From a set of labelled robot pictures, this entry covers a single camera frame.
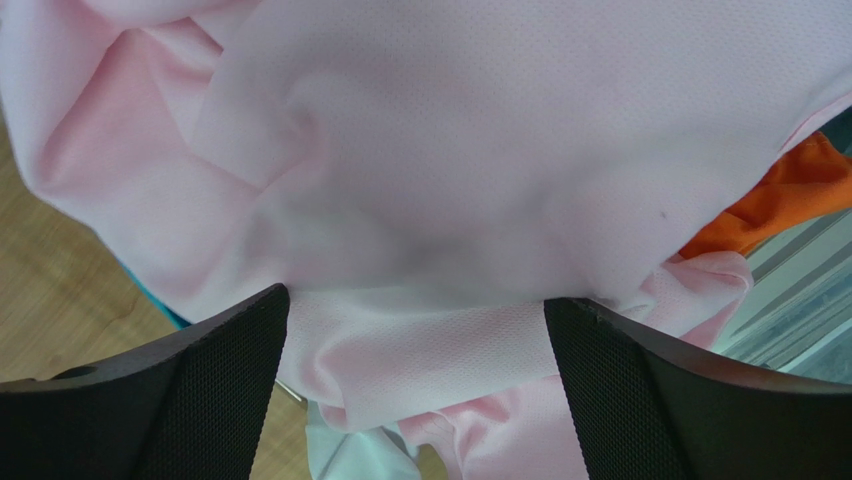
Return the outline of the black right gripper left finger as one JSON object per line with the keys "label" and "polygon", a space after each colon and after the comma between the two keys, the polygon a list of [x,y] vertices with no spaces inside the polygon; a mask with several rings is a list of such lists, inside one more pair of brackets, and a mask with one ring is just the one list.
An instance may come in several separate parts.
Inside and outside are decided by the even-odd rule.
{"label": "black right gripper left finger", "polygon": [[246,479],[287,332],[274,285],[46,380],[1,386],[5,479]]}

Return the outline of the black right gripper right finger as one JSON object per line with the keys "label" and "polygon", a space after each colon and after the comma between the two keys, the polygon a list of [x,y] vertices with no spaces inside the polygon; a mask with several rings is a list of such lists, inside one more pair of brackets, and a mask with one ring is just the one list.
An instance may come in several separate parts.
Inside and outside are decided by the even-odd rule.
{"label": "black right gripper right finger", "polygon": [[588,300],[543,305],[592,479],[847,479],[848,385],[752,366]]}

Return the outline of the pink t shirt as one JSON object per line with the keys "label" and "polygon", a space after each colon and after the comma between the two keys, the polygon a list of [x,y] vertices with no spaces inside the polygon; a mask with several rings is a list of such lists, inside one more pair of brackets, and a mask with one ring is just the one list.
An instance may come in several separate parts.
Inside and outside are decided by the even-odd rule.
{"label": "pink t shirt", "polygon": [[711,346],[679,251],[851,104],[847,1],[5,1],[40,199],[198,323],[291,295],[280,379],[453,479],[583,479],[543,303]]}

